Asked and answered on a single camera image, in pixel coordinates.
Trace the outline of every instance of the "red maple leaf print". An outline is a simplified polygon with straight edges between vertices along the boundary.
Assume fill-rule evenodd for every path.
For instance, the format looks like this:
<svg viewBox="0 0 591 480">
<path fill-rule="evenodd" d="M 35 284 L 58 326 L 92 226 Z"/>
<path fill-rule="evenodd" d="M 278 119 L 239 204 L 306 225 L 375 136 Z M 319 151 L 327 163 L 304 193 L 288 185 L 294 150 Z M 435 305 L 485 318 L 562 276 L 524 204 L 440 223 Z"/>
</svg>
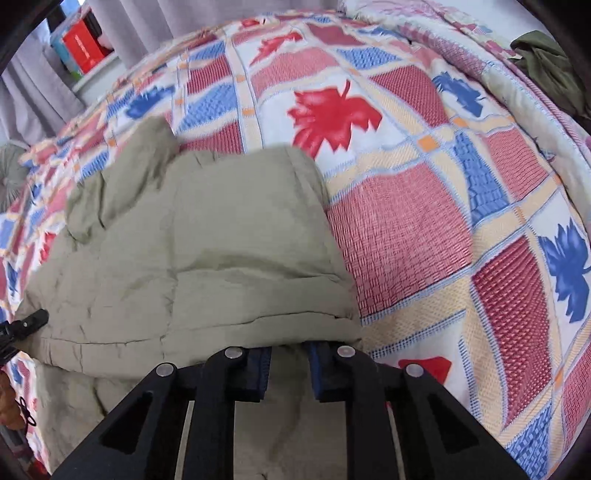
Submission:
<svg viewBox="0 0 591 480">
<path fill-rule="evenodd" d="M 244 20 L 241 21 L 242 24 L 242 28 L 248 28 L 248 27 L 254 27 L 254 25 L 260 25 L 261 22 L 259 22 L 256 18 L 245 18 Z"/>
<path fill-rule="evenodd" d="M 41 263 L 45 263 L 49 258 L 49 250 L 53 245 L 53 241 L 56 239 L 56 234 L 47 232 L 45 234 L 45 243 L 43 243 L 43 249 L 40 252 Z"/>
<path fill-rule="evenodd" d="M 362 97 L 347 98 L 351 82 L 347 80 L 342 95 L 335 87 L 311 92 L 295 92 L 296 106 L 287 113 L 300 127 L 293 141 L 312 158 L 316 158 L 322 142 L 326 140 L 333 149 L 349 149 L 351 127 L 367 131 L 369 124 L 377 130 L 382 114 Z"/>
<path fill-rule="evenodd" d="M 400 368 L 406 368 L 406 366 L 410 364 L 421 365 L 421 367 L 427 370 L 427 372 L 429 372 L 441 385 L 445 383 L 447 374 L 452 367 L 452 363 L 442 356 L 434 356 L 423 360 L 400 360 L 398 362 Z"/>
<path fill-rule="evenodd" d="M 261 46 L 259 47 L 259 53 L 254 59 L 252 59 L 251 67 L 258 61 L 267 58 L 271 53 L 276 52 L 279 50 L 279 47 L 283 45 L 284 42 L 287 40 L 293 41 L 300 41 L 302 40 L 302 36 L 298 32 L 291 32 L 287 35 L 281 35 L 279 37 L 268 38 L 267 40 L 263 40 L 261 42 Z"/>
</svg>

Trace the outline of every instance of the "box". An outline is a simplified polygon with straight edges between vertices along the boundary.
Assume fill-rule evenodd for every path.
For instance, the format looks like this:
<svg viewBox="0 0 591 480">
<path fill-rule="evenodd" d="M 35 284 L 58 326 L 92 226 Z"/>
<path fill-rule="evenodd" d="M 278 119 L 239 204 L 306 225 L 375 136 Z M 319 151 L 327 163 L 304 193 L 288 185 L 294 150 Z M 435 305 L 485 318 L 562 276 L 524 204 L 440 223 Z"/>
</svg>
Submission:
<svg viewBox="0 0 591 480">
<path fill-rule="evenodd" d="M 70 27 L 63 42 L 83 73 L 90 72 L 109 54 L 109 50 L 99 45 L 84 19 Z"/>
</svg>

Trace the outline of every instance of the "olive green garment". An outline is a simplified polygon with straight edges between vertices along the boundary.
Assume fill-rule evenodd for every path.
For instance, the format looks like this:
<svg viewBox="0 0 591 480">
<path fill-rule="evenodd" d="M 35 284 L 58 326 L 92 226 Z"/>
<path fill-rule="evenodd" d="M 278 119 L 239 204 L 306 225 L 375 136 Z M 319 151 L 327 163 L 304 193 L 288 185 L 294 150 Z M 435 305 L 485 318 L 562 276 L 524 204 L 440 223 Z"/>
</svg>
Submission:
<svg viewBox="0 0 591 480">
<path fill-rule="evenodd" d="M 512 61 L 567 114 L 591 118 L 583 82 L 560 45 L 548 35 L 534 30 L 511 43 L 522 56 Z"/>
<path fill-rule="evenodd" d="M 361 336 L 327 206 L 300 150 L 179 154 L 165 120 L 140 124 L 117 162 L 70 196 L 17 311 L 50 314 L 20 347 L 39 361 L 51 470 L 160 362 L 271 345 L 265 401 L 237 406 L 235 478 L 345 478 L 343 406 L 314 401 L 298 345 Z"/>
<path fill-rule="evenodd" d="M 18 198 L 27 179 L 29 169 L 18 162 L 23 153 L 23 148 L 11 143 L 0 147 L 0 213 Z"/>
</svg>

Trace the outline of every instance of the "bed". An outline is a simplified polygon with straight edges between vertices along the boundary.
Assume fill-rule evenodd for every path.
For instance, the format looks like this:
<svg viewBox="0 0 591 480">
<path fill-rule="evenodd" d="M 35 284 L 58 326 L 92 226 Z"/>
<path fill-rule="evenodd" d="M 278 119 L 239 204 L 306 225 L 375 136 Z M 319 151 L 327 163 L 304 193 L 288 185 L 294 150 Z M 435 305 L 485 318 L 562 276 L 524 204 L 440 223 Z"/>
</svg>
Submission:
<svg viewBox="0 0 591 480">
<path fill-rule="evenodd" d="M 364 348 L 422 364 L 532 479 L 548 478 L 591 406 L 589 136 L 512 67 L 504 39 L 456 9 L 343 9 L 175 40 L 33 146 L 28 187 L 0 217 L 2 315 L 50 255 L 75 182 L 116 161 L 142 118 L 164 116 L 184 149 L 294 144 L 326 181 Z M 33 361 L 9 370 L 35 415 Z M 28 440 L 48 464 L 41 432 Z"/>
</svg>

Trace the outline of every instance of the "blue maple leaf print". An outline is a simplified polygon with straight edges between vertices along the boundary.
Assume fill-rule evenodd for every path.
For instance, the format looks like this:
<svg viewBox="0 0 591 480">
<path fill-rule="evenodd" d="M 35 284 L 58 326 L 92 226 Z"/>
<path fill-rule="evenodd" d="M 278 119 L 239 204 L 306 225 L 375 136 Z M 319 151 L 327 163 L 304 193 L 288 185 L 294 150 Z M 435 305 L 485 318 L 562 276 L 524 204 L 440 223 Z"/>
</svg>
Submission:
<svg viewBox="0 0 591 480">
<path fill-rule="evenodd" d="M 41 186 L 42 185 L 39 185 L 36 183 L 31 187 L 31 195 L 33 196 L 34 199 L 36 199 L 37 196 L 39 195 L 39 192 L 41 191 Z"/>
<path fill-rule="evenodd" d="M 8 266 L 8 289 L 10 290 L 11 296 L 14 297 L 14 294 L 17 292 L 17 280 L 18 280 L 18 272 L 12 267 L 10 263 L 7 262 Z"/>
<path fill-rule="evenodd" d="M 566 315 L 570 315 L 569 323 L 580 322 L 589 298 L 589 285 L 583 275 L 591 271 L 591 266 L 585 268 L 589 253 L 583 237 L 571 219 L 566 230 L 558 225 L 554 242 L 545 236 L 539 236 L 538 242 L 544 251 L 548 271 L 556 278 L 558 300 L 569 300 L 566 309 Z"/>
<path fill-rule="evenodd" d="M 384 28 L 382 26 L 377 26 L 373 30 L 359 30 L 359 31 L 361 33 L 365 33 L 365 34 L 369 34 L 369 35 L 379 35 L 380 37 L 382 35 L 391 35 L 396 38 L 401 38 L 402 40 L 407 40 L 407 38 L 404 37 L 403 35 L 401 35 L 400 33 L 397 33 L 393 30 L 389 30 L 389 29 Z"/>
<path fill-rule="evenodd" d="M 129 104 L 129 108 L 125 114 L 129 118 L 139 120 L 160 100 L 162 100 L 167 95 L 172 95 L 173 93 L 174 85 L 166 88 L 153 87 L 151 90 L 148 90 L 147 92 L 144 92 L 134 98 L 134 100 Z"/>
<path fill-rule="evenodd" d="M 457 98 L 457 102 L 462 105 L 474 116 L 480 116 L 482 105 L 478 103 L 482 100 L 480 92 L 468 85 L 462 79 L 455 79 L 448 72 L 443 72 L 433 79 L 433 83 L 440 92 L 450 92 Z"/>
<path fill-rule="evenodd" d="M 10 371 L 12 372 L 14 381 L 19 385 L 22 385 L 22 375 L 18 371 L 18 362 L 10 362 Z"/>
</svg>

